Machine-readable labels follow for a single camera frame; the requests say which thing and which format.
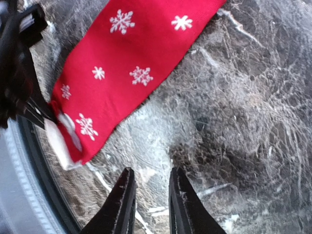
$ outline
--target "white snowflake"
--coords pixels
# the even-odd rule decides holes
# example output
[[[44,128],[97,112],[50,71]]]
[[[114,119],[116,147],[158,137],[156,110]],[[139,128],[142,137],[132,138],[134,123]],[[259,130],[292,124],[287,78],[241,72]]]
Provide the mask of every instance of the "white snowflake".
[[[66,98],[67,100],[69,100],[69,97],[71,96],[70,92],[69,92],[69,86],[68,85],[63,85],[63,87],[61,88],[62,90],[62,97]]]
[[[81,119],[76,119],[76,122],[81,126],[81,134],[90,136],[91,140],[95,140],[93,135],[98,136],[98,132],[93,129],[93,121],[91,118],[85,118],[83,114],[79,114]]]
[[[175,26],[176,30],[179,30],[180,28],[182,30],[185,30],[186,27],[191,28],[192,27],[191,23],[193,22],[193,20],[187,19],[187,18],[188,18],[188,16],[183,16],[182,18],[180,18],[179,16],[176,16],[175,20],[171,21],[171,24],[172,25],[176,24],[176,26]]]
[[[114,31],[121,31],[122,34],[126,34],[127,28],[133,28],[136,23],[131,22],[131,17],[133,15],[133,11],[129,11],[128,13],[122,13],[119,9],[117,11],[116,17],[111,17],[110,22],[112,23],[111,33]]]
[[[146,86],[148,82],[153,80],[153,77],[149,75],[150,71],[151,69],[149,67],[146,69],[140,69],[138,66],[136,66],[136,69],[133,72],[129,73],[135,78],[132,81],[132,84],[142,83],[144,84],[144,86]]]
[[[94,67],[94,70],[92,72],[94,74],[95,79],[99,79],[99,80],[102,80],[102,78],[105,79],[105,72],[103,71],[103,68]]]

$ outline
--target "gray marble surface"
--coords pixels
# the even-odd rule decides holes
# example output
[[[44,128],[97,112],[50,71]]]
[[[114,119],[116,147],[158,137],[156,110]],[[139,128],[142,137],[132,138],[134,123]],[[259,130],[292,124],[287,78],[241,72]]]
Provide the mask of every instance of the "gray marble surface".
[[[49,100],[68,53],[107,0],[40,2],[49,27],[32,53]],[[311,234],[311,44],[311,0],[229,0],[88,165],[62,171],[38,130],[80,224],[130,166],[136,233],[168,234],[169,173],[181,166],[228,234]]]

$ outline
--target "red cloth with snowflakes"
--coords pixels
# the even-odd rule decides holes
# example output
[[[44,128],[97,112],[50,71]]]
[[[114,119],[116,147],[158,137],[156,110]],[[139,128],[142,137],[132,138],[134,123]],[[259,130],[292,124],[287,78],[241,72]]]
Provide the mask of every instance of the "red cloth with snowflakes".
[[[182,60],[225,0],[111,0],[69,55],[52,96],[75,123],[82,150],[64,136],[74,162],[86,163],[114,128]]]

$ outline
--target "red fabric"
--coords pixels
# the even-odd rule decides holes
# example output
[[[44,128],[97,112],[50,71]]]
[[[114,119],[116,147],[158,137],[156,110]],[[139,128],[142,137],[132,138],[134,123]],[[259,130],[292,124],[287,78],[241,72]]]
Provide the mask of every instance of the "red fabric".
[[[74,121],[82,144],[80,152],[60,126],[73,161],[82,160],[84,164],[99,152],[114,128],[173,71],[224,2],[111,0],[107,4],[69,55],[53,91],[55,111],[61,110]],[[131,18],[126,31],[112,29],[118,12],[128,13]],[[184,17],[185,27],[176,24],[176,17]],[[95,78],[95,67],[102,68],[105,78],[101,74]],[[153,78],[146,86],[133,83],[130,73],[136,67]],[[92,119],[97,134],[82,131],[77,122],[79,114]]]

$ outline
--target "marble table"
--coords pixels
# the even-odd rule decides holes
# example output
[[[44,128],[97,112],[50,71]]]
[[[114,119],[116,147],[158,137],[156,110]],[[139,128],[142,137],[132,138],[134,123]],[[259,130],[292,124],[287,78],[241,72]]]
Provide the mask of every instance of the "marble table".
[[[107,0],[39,2],[49,26],[32,53],[49,100],[68,53]],[[180,166],[228,234],[310,234],[311,45],[311,0],[229,0],[86,166],[63,171],[38,129],[80,224],[130,166],[136,234],[168,234],[169,173]]]

